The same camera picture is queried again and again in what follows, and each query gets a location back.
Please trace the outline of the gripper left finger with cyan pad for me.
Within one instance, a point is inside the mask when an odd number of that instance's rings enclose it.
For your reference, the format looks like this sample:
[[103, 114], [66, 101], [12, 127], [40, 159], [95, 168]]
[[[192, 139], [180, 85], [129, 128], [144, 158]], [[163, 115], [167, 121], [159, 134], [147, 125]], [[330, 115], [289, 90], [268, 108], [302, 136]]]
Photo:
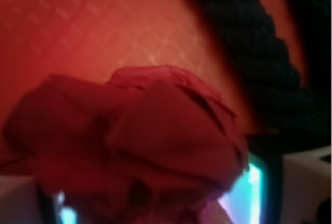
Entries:
[[1, 223], [78, 223], [63, 192], [44, 194], [32, 176], [1, 176]]

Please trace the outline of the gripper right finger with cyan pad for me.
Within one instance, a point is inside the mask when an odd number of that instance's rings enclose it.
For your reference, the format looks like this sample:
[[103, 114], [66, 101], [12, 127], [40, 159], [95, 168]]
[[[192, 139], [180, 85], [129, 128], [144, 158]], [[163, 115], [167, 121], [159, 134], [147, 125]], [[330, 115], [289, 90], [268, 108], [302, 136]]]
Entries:
[[232, 223], [331, 223], [331, 136], [247, 136], [249, 170], [219, 205]]

